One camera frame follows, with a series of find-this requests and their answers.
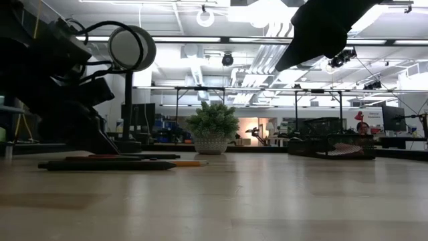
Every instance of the black cylinder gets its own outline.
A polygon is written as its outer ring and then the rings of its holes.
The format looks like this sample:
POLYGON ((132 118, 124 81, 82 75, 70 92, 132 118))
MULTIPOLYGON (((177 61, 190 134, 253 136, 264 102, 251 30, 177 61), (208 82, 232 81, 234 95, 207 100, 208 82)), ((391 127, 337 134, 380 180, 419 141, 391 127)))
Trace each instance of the black cylinder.
POLYGON ((48 171, 160 171, 176 167, 167 161, 50 161, 39 163, 48 171))
POLYGON ((134 72, 127 72, 125 75, 125 116, 123 116, 123 137, 122 140, 129 140, 129 128, 132 116, 132 77, 134 72))
POLYGON ((181 158, 181 156, 175 155, 175 154, 121 153, 121 155, 124 155, 127 157, 140 157, 141 159, 156 158, 156 159, 164 159, 164 160, 174 160, 174 159, 181 158))

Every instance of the pole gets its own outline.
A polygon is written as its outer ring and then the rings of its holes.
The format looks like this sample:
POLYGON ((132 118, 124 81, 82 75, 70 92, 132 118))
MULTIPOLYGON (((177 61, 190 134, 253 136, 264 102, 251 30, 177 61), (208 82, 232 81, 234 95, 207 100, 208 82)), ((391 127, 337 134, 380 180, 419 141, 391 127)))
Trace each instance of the pole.
POLYGON ((342 91, 339 91, 339 110, 340 110, 340 133, 343 134, 343 106, 342 106, 342 91))
POLYGON ((295 131, 298 131, 298 129, 299 129, 299 124, 298 124, 298 113, 297 113, 297 102, 298 102, 298 99, 297 99, 297 91, 294 93, 294 100, 295 100, 295 105, 296 105, 296 130, 295 131))
POLYGON ((177 136, 179 133, 179 89, 177 89, 177 101, 175 103, 175 137, 174 137, 174 143, 177 144, 177 136))
POLYGON ((132 77, 134 72, 129 71, 125 75, 125 116, 123 123, 123 137, 124 141, 129 140, 129 128, 131 126, 132 117, 132 77))

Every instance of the green plant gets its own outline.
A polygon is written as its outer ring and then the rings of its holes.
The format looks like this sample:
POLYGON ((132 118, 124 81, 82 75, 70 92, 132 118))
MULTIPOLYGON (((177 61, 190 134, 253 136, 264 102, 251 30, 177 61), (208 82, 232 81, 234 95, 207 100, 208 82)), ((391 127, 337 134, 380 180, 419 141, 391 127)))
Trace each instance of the green plant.
POLYGON ((228 139, 234 139, 239 130, 238 118, 234 117, 235 108, 228 108, 224 104, 213 104, 209 106, 202 102, 202 109, 196 110, 197 115, 190 116, 187 128, 194 137, 207 138, 211 134, 219 135, 228 139))

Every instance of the red object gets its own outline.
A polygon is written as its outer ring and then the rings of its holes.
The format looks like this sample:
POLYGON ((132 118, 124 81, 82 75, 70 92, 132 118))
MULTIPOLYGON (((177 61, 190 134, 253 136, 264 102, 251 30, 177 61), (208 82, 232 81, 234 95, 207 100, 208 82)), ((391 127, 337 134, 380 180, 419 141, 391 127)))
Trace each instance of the red object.
POLYGON ((364 119, 364 115, 362 114, 362 111, 358 112, 358 114, 355 116, 355 119, 362 122, 362 120, 364 119))

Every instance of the fluorescent light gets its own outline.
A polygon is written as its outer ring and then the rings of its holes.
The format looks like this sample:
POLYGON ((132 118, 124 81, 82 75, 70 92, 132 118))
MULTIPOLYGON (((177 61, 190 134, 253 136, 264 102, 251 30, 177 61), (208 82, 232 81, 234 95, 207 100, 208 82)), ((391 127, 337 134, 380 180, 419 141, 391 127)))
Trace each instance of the fluorescent light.
MULTIPOLYGON (((80 41, 85 41, 85 36, 76 36, 80 41)), ((89 36, 89 42, 107 42, 110 36, 89 36)))
POLYGON ((386 40, 348 39, 347 45, 383 45, 386 40))
POLYGON ((428 45, 428 40, 397 40, 395 45, 428 45))
POLYGON ((225 88, 225 90, 248 90, 248 91, 259 91, 261 88, 225 88))
POLYGON ((231 43, 246 44, 290 44, 293 39, 279 37, 231 37, 231 43))
POLYGON ((175 87, 162 87, 162 86, 139 86, 137 89, 143 90, 174 90, 175 87))
POLYGON ((196 1, 196 0, 190 0, 190 1, 171 1, 171 0, 156 0, 156 1, 123 1, 123 0, 79 0, 81 3, 111 3, 111 4, 156 4, 156 5, 162 5, 162 4, 171 4, 175 3, 177 5, 217 5, 216 1, 196 1))
MULTIPOLYGON (((159 106, 163 107, 176 107, 176 104, 160 104, 159 106)), ((179 104, 179 107, 198 107, 200 104, 179 104)))
POLYGON ((163 42, 204 42, 219 43, 220 37, 153 37, 156 43, 163 42))
POLYGON ((354 23, 348 34, 356 35, 360 33, 362 30, 372 25, 386 10, 388 10, 388 8, 389 7, 385 5, 373 6, 356 23, 354 23))
POLYGON ((281 88, 267 88, 266 91, 293 91, 292 89, 281 89, 281 88))
MULTIPOLYGON (((80 41, 85 40, 85 36, 76 36, 80 41)), ((110 36, 89 36, 89 42, 107 42, 110 36)), ((219 43, 220 37, 153 37, 156 43, 169 42, 204 42, 204 43, 219 43)))

